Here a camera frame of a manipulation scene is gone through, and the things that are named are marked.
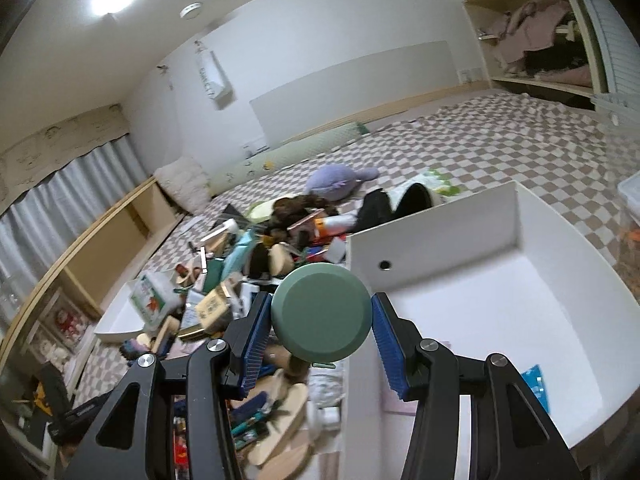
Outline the green round container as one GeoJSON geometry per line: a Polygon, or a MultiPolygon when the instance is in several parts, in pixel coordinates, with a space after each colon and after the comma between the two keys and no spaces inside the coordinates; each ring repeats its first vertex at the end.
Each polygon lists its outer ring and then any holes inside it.
{"type": "Polygon", "coordinates": [[[310,364],[341,361],[367,339],[370,295],[342,266],[307,264],[288,274],[273,294],[271,324],[292,356],[310,364]]]}

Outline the blue packet in box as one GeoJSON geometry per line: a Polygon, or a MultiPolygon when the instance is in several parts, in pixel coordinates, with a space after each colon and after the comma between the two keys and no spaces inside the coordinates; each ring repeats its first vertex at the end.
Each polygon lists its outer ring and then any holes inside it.
{"type": "Polygon", "coordinates": [[[547,387],[544,383],[544,375],[540,366],[538,364],[532,366],[526,372],[523,372],[521,376],[544,410],[550,413],[547,387]]]}

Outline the white shallow tray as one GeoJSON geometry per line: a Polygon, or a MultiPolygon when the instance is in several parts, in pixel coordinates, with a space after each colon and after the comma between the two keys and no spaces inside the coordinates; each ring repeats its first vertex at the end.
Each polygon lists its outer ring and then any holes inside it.
{"type": "Polygon", "coordinates": [[[143,318],[130,298],[133,289],[134,281],[123,284],[96,324],[94,334],[104,344],[120,344],[143,332],[143,318]]]}

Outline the wooden shelf unit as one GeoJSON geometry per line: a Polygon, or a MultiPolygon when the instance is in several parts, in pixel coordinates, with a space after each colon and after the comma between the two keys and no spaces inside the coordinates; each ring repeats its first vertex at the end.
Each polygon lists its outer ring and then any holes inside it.
{"type": "Polygon", "coordinates": [[[50,289],[61,285],[90,318],[101,317],[119,287],[134,278],[184,218],[149,178],[93,222],[50,266],[15,315],[1,343],[6,364],[50,289]]]}

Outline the white storage box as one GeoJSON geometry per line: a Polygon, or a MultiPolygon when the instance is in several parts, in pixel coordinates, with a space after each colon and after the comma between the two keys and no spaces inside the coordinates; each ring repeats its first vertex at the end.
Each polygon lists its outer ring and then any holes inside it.
{"type": "Polygon", "coordinates": [[[639,405],[639,306],[551,206],[510,182],[353,235],[349,270],[459,356],[539,366],[580,469],[639,405]]]}

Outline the grey curtain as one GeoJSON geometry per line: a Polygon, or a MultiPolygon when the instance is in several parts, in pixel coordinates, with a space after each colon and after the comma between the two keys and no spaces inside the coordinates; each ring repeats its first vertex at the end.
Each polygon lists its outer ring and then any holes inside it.
{"type": "Polygon", "coordinates": [[[147,178],[122,136],[43,179],[1,215],[1,283],[28,296],[80,234],[147,178]]]}

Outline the white fluffy cushion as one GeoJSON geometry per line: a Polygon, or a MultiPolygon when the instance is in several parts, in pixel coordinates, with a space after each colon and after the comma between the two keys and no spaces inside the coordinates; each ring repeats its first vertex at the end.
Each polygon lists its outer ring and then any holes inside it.
{"type": "Polygon", "coordinates": [[[184,211],[197,216],[212,200],[209,178],[190,156],[181,156],[153,174],[160,188],[184,211]]]}

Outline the black garment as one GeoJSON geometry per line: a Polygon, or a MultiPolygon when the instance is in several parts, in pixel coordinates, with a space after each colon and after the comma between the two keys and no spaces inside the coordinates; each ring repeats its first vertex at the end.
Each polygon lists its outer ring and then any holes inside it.
{"type": "Polygon", "coordinates": [[[436,205],[428,188],[421,183],[413,183],[400,193],[399,200],[394,203],[390,193],[375,190],[364,196],[356,215],[353,233],[359,233],[376,226],[405,218],[410,214],[431,209],[436,205]]]}

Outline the green long bolster pillow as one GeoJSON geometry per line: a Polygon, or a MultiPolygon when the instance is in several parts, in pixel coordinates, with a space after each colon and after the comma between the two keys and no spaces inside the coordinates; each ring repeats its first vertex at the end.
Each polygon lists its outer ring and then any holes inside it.
{"type": "Polygon", "coordinates": [[[334,148],[341,148],[369,132],[360,122],[350,122],[263,151],[212,174],[209,178],[210,192],[213,196],[219,195],[235,186],[269,176],[319,154],[329,153],[334,148]]]}

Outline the brown furry toy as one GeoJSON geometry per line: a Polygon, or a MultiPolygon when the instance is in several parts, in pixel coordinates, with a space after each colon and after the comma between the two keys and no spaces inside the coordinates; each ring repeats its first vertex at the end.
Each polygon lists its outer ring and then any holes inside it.
{"type": "Polygon", "coordinates": [[[286,231],[316,210],[323,210],[328,216],[338,215],[338,210],[333,204],[316,194],[279,198],[272,205],[269,227],[272,230],[286,231]]]}

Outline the orange white tube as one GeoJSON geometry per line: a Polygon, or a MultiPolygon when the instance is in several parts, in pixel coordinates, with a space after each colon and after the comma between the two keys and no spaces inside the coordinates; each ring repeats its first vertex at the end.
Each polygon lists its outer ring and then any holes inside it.
{"type": "Polygon", "coordinates": [[[314,219],[316,237],[337,236],[352,232],[357,217],[353,214],[338,214],[337,216],[318,217],[314,219]]]}

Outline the checkered floor mat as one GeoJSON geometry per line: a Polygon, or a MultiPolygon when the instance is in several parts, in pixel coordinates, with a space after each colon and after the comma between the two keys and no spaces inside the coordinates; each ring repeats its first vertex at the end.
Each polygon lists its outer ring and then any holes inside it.
{"type": "Polygon", "coordinates": [[[433,171],[460,196],[516,181],[570,222],[608,260],[618,253],[620,207],[606,180],[602,119],[590,110],[498,92],[372,131],[271,176],[238,185],[214,198],[201,221],[184,220],[144,264],[167,271],[188,258],[188,244],[210,229],[225,206],[251,206],[301,191],[324,164],[375,167],[380,175],[338,208],[359,208],[374,188],[389,191],[433,171]]]}

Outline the purple plush toy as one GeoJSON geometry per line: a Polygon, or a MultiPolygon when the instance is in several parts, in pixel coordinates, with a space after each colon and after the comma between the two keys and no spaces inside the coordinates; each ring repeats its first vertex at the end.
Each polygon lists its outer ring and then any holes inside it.
{"type": "Polygon", "coordinates": [[[376,168],[352,169],[342,164],[321,166],[306,181],[305,193],[339,202],[348,197],[364,182],[375,180],[380,173],[376,168]]]}

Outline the open closet with clothes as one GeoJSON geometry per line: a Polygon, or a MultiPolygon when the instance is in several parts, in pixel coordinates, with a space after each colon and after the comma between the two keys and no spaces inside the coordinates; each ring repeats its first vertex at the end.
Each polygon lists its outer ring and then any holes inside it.
{"type": "Polygon", "coordinates": [[[608,90],[582,0],[464,0],[464,7],[491,84],[556,100],[608,90]]]}

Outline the white wall air conditioner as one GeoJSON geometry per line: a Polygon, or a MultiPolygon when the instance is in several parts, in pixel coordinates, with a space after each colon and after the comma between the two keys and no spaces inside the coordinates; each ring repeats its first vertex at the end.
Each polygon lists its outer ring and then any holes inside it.
{"type": "Polygon", "coordinates": [[[206,96],[218,110],[223,110],[232,101],[232,85],[219,64],[214,52],[201,41],[195,43],[198,76],[206,96]]]}

